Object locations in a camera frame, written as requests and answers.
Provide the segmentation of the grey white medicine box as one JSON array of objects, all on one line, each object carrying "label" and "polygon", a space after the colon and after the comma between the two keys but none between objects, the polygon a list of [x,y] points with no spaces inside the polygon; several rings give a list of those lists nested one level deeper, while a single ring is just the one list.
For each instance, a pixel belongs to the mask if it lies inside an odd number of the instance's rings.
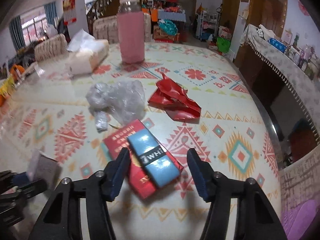
[{"label": "grey white medicine box", "polygon": [[55,187],[55,180],[59,171],[58,162],[46,156],[41,150],[33,150],[33,154],[28,164],[26,171],[30,181],[43,179],[48,189],[52,190]]}]

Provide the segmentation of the red box with blue pack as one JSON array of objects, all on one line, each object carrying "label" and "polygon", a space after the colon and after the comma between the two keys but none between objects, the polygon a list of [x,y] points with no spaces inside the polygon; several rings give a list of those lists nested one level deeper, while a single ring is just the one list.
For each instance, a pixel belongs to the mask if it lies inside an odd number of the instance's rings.
[{"label": "red box with blue pack", "polygon": [[183,171],[179,161],[138,119],[109,135],[104,144],[111,159],[116,159],[122,148],[129,150],[128,181],[140,199],[169,185]]}]

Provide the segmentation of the patterned dining chair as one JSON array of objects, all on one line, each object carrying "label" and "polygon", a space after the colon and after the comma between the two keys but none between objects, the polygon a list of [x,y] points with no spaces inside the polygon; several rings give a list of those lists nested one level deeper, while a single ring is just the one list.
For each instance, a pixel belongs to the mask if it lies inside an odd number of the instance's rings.
[{"label": "patterned dining chair", "polygon": [[307,200],[317,202],[316,218],[300,239],[312,229],[319,229],[319,146],[289,167],[279,172],[281,185],[281,215]]}]

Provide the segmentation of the yellow snack bag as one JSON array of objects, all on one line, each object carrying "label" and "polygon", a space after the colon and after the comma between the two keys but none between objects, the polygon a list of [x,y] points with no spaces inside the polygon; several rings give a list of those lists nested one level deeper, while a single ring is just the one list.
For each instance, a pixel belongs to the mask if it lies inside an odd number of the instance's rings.
[{"label": "yellow snack bag", "polygon": [[7,79],[1,80],[0,94],[3,98],[9,98],[15,90],[15,80],[11,75]]}]

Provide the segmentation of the sideboard with lace cloth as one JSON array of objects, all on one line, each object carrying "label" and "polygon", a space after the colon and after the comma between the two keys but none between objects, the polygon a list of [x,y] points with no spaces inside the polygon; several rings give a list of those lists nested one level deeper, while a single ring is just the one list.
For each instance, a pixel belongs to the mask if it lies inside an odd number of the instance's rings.
[{"label": "sideboard with lace cloth", "polygon": [[299,128],[302,141],[319,144],[319,82],[311,81],[251,24],[240,38],[234,63],[267,109],[280,138]]}]

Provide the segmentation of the crumpled clear plastic bag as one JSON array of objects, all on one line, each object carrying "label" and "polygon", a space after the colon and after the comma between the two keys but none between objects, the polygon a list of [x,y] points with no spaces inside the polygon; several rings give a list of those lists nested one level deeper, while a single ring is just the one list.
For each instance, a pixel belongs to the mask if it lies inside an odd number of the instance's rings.
[{"label": "crumpled clear plastic bag", "polygon": [[89,111],[95,119],[98,132],[108,130],[107,114],[125,126],[145,116],[145,93],[140,81],[104,82],[92,85],[86,94]]}]

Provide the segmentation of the red crumpled wrapper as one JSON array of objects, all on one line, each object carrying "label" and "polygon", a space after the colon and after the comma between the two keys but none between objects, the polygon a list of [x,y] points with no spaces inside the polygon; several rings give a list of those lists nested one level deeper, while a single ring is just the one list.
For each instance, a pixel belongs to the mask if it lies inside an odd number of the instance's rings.
[{"label": "red crumpled wrapper", "polygon": [[197,120],[201,116],[201,107],[187,96],[187,90],[162,73],[162,79],[156,83],[156,91],[148,103],[162,108],[174,121]]}]

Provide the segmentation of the patterned chair far left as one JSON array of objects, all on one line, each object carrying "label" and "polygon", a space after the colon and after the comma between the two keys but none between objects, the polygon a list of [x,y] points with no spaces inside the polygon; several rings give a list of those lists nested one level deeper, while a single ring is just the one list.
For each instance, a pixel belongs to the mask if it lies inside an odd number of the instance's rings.
[{"label": "patterned chair far left", "polygon": [[38,44],[34,49],[36,62],[42,62],[67,52],[67,41],[63,34],[57,34]]}]

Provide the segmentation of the white tissue box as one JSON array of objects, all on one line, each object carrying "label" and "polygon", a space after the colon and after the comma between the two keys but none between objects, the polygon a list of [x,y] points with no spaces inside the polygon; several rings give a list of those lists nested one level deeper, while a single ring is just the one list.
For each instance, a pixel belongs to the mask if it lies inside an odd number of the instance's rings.
[{"label": "white tissue box", "polygon": [[71,76],[91,74],[110,52],[107,39],[96,39],[84,29],[78,31],[67,46],[69,57],[65,64]]}]

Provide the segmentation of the patterned chair far middle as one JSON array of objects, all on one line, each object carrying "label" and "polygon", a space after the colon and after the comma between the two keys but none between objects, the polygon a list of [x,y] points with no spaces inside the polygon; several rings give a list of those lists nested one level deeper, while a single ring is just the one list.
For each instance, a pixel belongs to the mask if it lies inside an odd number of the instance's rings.
[{"label": "patterned chair far middle", "polygon": [[[117,17],[100,18],[93,23],[93,36],[99,40],[108,40],[109,44],[119,43]],[[151,16],[144,13],[144,40],[151,42]]]}]

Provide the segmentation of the pink sleeved glass jar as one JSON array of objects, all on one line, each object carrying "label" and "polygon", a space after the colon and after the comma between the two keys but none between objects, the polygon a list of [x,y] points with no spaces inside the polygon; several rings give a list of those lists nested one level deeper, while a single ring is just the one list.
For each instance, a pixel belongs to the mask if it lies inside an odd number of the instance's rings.
[{"label": "pink sleeved glass jar", "polygon": [[142,62],[145,33],[140,0],[119,0],[119,3],[117,27],[122,61],[127,64]]}]

